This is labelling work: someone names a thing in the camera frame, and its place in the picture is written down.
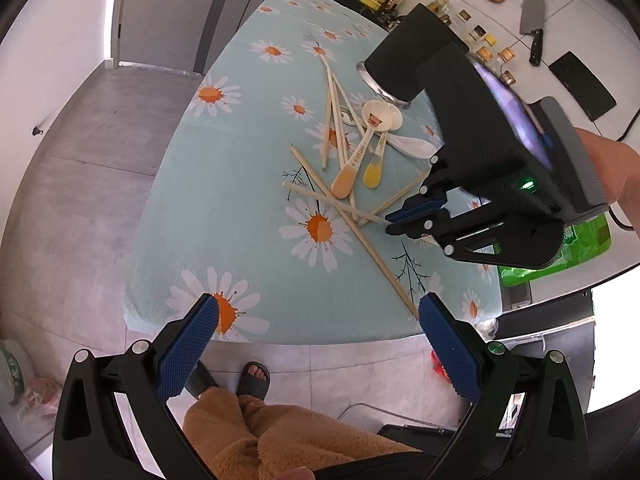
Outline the person's right hand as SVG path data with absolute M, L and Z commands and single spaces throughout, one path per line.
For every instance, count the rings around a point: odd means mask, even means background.
M 609 205 L 618 203 L 634 232 L 640 223 L 639 154 L 630 146 L 576 128 L 602 182 Z

